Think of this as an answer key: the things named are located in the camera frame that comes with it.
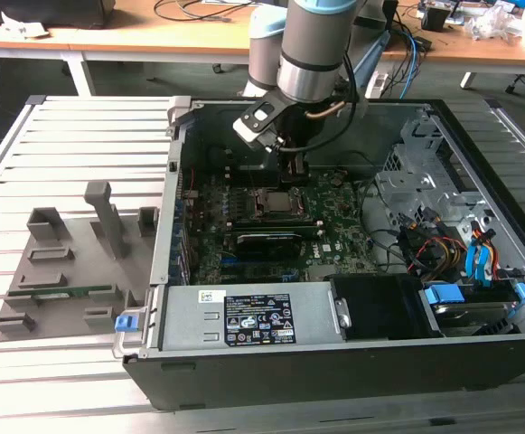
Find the power supply label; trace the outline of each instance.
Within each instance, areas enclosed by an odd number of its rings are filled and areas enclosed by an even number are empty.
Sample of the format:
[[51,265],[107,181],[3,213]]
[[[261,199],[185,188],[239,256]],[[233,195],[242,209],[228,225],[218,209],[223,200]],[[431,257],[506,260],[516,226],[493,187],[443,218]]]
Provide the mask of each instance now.
[[296,343],[288,294],[225,297],[224,322],[228,346]]

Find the blue cable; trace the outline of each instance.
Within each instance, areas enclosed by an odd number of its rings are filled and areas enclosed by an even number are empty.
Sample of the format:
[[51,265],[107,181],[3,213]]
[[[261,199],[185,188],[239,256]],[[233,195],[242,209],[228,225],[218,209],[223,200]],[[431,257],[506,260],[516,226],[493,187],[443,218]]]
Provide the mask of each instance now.
[[411,80],[413,78],[413,71],[415,70],[415,63],[417,63],[417,44],[415,43],[415,40],[413,37],[405,32],[401,32],[405,36],[407,36],[410,40],[411,45],[413,46],[413,61],[410,63],[410,71],[408,72],[407,77],[407,83],[405,83],[405,87],[403,88],[403,91],[400,93],[399,99],[403,99],[403,97],[407,94],[408,88],[410,88]]

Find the blue latch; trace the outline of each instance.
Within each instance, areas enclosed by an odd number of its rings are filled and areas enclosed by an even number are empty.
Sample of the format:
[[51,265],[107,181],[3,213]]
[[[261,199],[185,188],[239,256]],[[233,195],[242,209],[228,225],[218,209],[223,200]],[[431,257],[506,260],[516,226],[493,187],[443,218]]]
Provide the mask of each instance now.
[[138,315],[120,315],[116,318],[116,332],[137,332]]
[[452,283],[431,285],[425,289],[428,303],[436,305],[437,303],[463,303],[464,297],[461,289]]
[[[484,287],[489,287],[491,281],[485,276],[485,268],[487,266],[487,261],[489,260],[489,250],[482,245],[479,245],[478,247],[473,245],[474,241],[475,237],[472,237],[464,263],[464,271],[467,273],[468,277],[480,281]],[[479,259],[477,260],[477,265],[475,267],[475,255],[477,251],[479,251]]]
[[525,300],[525,284],[524,283],[518,283],[514,287],[515,292],[519,296],[521,301]]

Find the green circuit board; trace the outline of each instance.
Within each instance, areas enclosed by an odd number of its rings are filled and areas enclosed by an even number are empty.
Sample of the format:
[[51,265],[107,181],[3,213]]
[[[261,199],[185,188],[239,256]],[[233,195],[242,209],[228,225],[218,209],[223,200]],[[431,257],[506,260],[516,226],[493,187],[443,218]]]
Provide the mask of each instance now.
[[264,261],[240,260],[224,243],[231,190],[223,178],[213,176],[198,185],[189,230],[196,258],[190,283],[322,281],[335,273],[377,272],[359,224],[356,191],[345,176],[334,170],[312,172],[310,182],[297,187],[305,198],[305,212],[323,222],[323,231],[319,237],[305,238],[296,258]]

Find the motherboard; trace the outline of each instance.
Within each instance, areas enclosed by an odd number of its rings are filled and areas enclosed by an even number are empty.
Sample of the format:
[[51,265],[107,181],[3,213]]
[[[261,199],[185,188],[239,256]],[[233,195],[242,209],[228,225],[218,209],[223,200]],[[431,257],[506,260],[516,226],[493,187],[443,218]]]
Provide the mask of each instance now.
[[191,285],[322,281],[378,269],[358,219],[357,182],[313,171],[304,186],[236,186],[210,175],[187,191]]

